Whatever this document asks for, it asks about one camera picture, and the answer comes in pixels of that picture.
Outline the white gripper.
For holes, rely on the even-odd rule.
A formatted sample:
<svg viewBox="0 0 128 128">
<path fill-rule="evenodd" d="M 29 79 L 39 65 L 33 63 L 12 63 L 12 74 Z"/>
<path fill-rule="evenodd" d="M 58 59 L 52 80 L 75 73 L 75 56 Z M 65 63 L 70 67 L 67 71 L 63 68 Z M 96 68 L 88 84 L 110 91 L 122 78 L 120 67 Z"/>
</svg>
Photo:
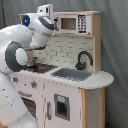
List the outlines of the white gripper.
<svg viewBox="0 0 128 128">
<path fill-rule="evenodd" d="M 54 17 L 54 11 L 53 11 L 52 4 L 46 4 L 46 5 L 39 6 L 37 8 L 37 12 L 41 13 L 43 16 L 48 16 L 51 19 L 51 21 L 54 23 L 54 29 L 58 31 L 58 28 L 57 28 L 58 18 Z"/>
</svg>

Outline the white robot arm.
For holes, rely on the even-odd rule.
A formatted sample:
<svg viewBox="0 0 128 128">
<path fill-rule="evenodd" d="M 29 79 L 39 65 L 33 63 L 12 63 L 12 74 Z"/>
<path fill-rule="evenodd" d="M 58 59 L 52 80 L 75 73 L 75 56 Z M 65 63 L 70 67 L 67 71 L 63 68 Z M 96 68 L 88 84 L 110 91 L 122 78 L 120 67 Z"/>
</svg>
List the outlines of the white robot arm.
<svg viewBox="0 0 128 128">
<path fill-rule="evenodd" d="M 39 128 L 9 75 L 27 66 L 27 50 L 43 49 L 54 31 L 53 5 L 26 13 L 22 23 L 0 30 L 0 122 L 8 128 Z"/>
</svg>

